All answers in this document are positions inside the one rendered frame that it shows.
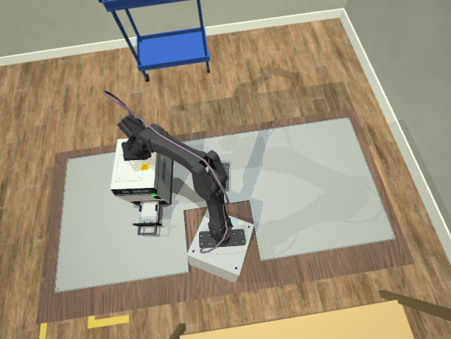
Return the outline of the grey heat sealer housing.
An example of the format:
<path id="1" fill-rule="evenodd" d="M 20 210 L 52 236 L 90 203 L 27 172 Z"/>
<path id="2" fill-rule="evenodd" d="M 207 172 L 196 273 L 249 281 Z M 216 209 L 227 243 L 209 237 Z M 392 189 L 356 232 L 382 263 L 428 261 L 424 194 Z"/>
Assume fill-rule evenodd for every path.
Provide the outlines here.
<path id="1" fill-rule="evenodd" d="M 172 202 L 173 160 L 160 153 L 151 153 L 147 160 L 124 161 L 121 143 L 118 139 L 111 182 L 112 193 L 137 206 L 144 201 L 159 201 L 158 222 L 133 223 L 138 226 L 137 235 L 155 235 L 160 224 L 161 205 Z M 140 233 L 142 225 L 155 226 L 152 233 Z"/>

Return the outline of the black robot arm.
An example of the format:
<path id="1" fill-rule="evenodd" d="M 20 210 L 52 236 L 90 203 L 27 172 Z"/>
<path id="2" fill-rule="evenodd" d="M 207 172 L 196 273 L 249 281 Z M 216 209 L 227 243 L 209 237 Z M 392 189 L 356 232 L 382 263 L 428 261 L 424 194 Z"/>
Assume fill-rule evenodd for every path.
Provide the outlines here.
<path id="1" fill-rule="evenodd" d="M 210 231 L 201 231 L 199 233 L 199 247 L 215 247 L 223 239 L 226 232 L 223 214 L 223 204 L 225 203 L 224 194 L 211 170 L 208 172 L 206 171 L 207 165 L 201 158 L 208 162 L 225 190 L 228 176 L 218 154 L 213 150 L 205 153 L 193 149 L 177 139 L 174 139 L 162 127 L 151 124 L 153 129 L 169 140 L 165 139 L 152 131 L 149 127 L 145 127 L 143 122 L 140 119 L 136 119 L 132 114 L 129 114 L 122 119 L 117 126 L 129 138 L 127 140 L 128 149 L 134 146 L 139 153 L 146 153 L 147 151 L 150 151 L 151 153 L 160 153 L 178 162 L 192 173 L 194 189 L 200 197 L 206 200 L 209 210 L 208 226 Z M 197 157 L 195 154 L 201 158 Z M 233 225 L 231 224 L 231 218 L 228 217 L 226 213 L 226 206 L 224 206 L 224 208 L 228 231 L 225 239 L 218 247 L 245 245 L 244 229 L 232 229 Z M 202 237 L 200 235 L 202 235 Z"/>

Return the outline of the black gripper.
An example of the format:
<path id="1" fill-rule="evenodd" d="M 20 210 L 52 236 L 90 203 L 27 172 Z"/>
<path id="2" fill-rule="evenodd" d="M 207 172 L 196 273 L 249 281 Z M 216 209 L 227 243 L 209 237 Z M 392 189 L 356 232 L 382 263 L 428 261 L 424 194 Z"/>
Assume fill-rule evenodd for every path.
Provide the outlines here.
<path id="1" fill-rule="evenodd" d="M 147 160 L 151 157 L 151 152 L 147 151 L 146 153 L 139 153 L 137 150 L 132 146 L 130 149 L 127 148 L 127 142 L 122 142 L 122 150 L 123 150 L 123 159 L 124 161 L 129 160 Z"/>

